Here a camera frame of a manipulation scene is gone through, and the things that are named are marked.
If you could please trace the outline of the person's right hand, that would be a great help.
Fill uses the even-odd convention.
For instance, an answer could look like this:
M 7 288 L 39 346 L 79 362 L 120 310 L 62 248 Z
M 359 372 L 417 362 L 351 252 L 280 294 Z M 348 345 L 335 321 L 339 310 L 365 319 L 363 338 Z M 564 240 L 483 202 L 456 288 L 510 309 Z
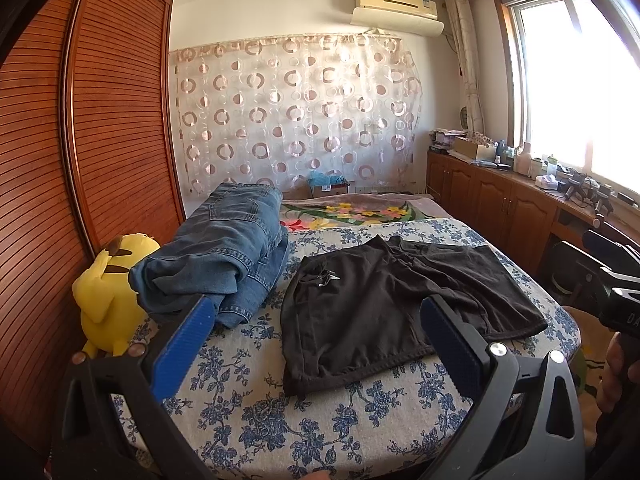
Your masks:
M 639 383 L 639 362 L 624 367 L 625 352 L 620 341 L 622 335 L 615 333 L 606 350 L 604 369 L 597 392 L 597 406 L 602 413 L 611 413 L 623 393 L 622 378 Z

